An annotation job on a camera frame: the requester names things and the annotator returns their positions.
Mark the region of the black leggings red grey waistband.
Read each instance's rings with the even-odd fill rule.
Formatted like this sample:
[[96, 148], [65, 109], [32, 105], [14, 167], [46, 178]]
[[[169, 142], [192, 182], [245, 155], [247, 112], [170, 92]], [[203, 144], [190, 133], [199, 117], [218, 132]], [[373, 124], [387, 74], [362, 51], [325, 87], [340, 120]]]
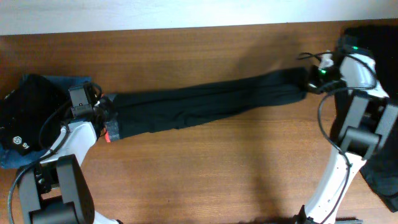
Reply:
[[186, 88], [109, 96], [116, 115], [106, 123], [113, 142], [144, 133], [183, 129], [263, 106], [296, 103], [306, 97], [303, 67]]

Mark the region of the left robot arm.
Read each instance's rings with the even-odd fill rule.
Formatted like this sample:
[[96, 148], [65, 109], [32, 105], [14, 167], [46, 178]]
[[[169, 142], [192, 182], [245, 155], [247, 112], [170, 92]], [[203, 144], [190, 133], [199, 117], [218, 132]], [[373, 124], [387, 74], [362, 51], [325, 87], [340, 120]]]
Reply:
[[95, 210], [81, 170], [86, 154], [104, 134], [108, 99], [95, 83], [82, 83], [68, 92], [58, 138], [40, 159], [24, 166], [12, 183], [7, 200], [10, 223], [17, 190], [24, 223], [120, 224]]

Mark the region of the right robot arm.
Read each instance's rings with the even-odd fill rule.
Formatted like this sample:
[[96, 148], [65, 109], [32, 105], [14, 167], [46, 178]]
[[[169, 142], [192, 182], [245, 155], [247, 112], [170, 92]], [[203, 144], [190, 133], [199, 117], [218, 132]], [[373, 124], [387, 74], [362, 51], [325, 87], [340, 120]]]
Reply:
[[311, 199], [294, 216], [294, 223], [337, 223], [343, 197], [360, 169], [385, 145], [397, 121], [397, 103], [390, 100], [376, 75], [370, 50], [361, 48], [355, 37], [340, 37], [335, 50], [298, 59], [316, 58], [307, 81], [310, 93], [323, 95], [317, 116], [321, 121], [326, 99], [334, 96], [337, 115], [329, 133], [331, 154]]

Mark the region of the black garment pile right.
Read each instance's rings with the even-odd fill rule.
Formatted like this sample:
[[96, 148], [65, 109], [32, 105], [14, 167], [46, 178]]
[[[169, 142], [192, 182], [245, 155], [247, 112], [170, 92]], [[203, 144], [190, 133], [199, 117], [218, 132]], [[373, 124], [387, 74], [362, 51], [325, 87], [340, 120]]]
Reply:
[[[390, 99], [397, 101], [397, 26], [368, 25], [349, 27], [344, 35], [355, 37], [361, 48], [368, 49], [376, 61], [376, 75]], [[397, 125], [383, 149], [361, 168], [361, 175], [371, 190], [392, 212], [397, 211]]]

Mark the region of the folded black shirt with logo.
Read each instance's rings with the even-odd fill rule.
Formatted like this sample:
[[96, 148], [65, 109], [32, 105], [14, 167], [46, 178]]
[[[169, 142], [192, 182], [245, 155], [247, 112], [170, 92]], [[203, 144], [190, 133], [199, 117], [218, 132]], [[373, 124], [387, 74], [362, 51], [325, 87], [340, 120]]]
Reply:
[[45, 77], [28, 75], [18, 89], [1, 100], [1, 144], [22, 156], [39, 150], [42, 125], [67, 100], [66, 94]]

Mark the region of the folded blue jeans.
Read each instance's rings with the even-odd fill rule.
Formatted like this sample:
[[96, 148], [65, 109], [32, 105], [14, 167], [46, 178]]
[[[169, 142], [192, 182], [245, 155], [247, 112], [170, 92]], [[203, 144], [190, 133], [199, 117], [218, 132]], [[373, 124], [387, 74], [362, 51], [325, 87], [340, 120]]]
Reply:
[[[25, 81], [27, 76], [28, 75], [24, 75], [20, 79], [19, 86], [16, 89], [18, 89], [22, 85], [23, 81]], [[68, 99], [69, 99], [68, 89], [70, 87], [91, 81], [90, 77], [56, 77], [56, 76], [43, 76], [43, 77], [45, 77], [51, 83], [59, 87], [59, 89], [61, 89], [66, 94]], [[35, 161], [39, 157], [43, 156], [46, 152], [44, 147], [50, 146], [54, 142], [54, 140], [58, 138], [58, 135], [60, 134], [60, 117], [61, 114], [58, 113], [48, 123], [44, 123], [42, 125], [39, 131], [39, 138], [38, 138], [38, 145], [40, 149], [37, 151], [31, 151], [30, 153], [22, 156], [14, 151], [6, 149], [1, 144], [1, 168], [18, 169], [21, 166], [27, 165]]]

